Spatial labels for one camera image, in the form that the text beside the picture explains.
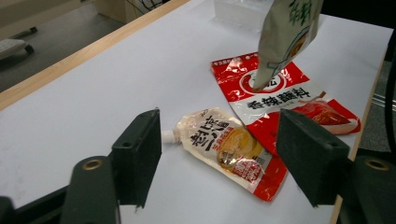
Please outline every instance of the food image on package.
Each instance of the food image on package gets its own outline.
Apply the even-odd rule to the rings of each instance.
[[[247,129],[274,155],[281,108],[302,113],[333,134],[356,133],[360,120],[321,90],[294,63],[274,76],[266,88],[253,91],[257,52],[214,61],[212,72],[224,96]]]

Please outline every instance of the white table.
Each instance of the white table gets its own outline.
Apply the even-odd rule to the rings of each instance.
[[[296,64],[364,125],[391,30],[322,16]],[[185,114],[233,113],[210,62],[257,50],[260,35],[215,19],[193,0],[0,111],[0,194],[22,206],[68,184],[73,166],[107,155],[140,113],[158,106],[163,130]],[[361,133],[342,136],[356,153]],[[122,206],[122,223],[329,223],[337,209],[311,207],[291,175],[271,203],[163,146],[145,209]]]

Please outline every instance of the black mechanical part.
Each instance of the black mechanical part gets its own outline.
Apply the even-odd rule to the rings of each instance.
[[[312,206],[334,204],[348,145],[307,116],[281,109],[276,149]]]
[[[69,186],[18,209],[0,197],[0,224],[120,223],[120,202],[144,207],[161,154],[160,110],[154,109],[134,119],[108,157],[79,162]]]
[[[396,169],[376,157],[347,158],[348,146],[312,119],[280,112],[277,152],[313,206],[343,198],[338,223],[391,224],[396,220]]]
[[[35,49],[32,47],[32,45],[28,45],[24,49],[28,54],[33,54],[35,52]]]
[[[120,204],[145,206],[161,157],[160,110],[140,114],[114,143],[113,162]]]
[[[32,34],[37,33],[37,27],[34,26],[34,27],[30,28],[30,32]]]

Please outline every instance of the package logo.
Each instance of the package logo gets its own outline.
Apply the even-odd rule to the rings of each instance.
[[[257,70],[251,71],[246,73],[241,77],[239,80],[239,85],[244,92],[250,94],[257,94],[257,93],[272,93],[281,90],[286,86],[287,80],[286,77],[289,76],[289,72],[287,69],[282,69],[280,73],[274,76],[270,82],[268,83],[267,87],[265,87],[262,91],[253,92],[253,83],[254,79],[256,78]]]

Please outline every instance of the cable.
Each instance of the cable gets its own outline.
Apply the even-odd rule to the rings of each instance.
[[[134,3],[132,3],[130,0],[126,0],[129,4],[131,4],[134,8],[136,8],[140,13],[142,13],[142,15],[144,15],[145,13],[140,10],[140,8],[138,8],[137,6],[134,5]]]
[[[151,2],[151,7],[147,6],[144,0],[138,0],[145,9],[147,9],[148,11],[151,11],[152,9],[159,7],[163,4],[163,2],[159,2],[159,3],[154,3],[154,1],[150,0]]]

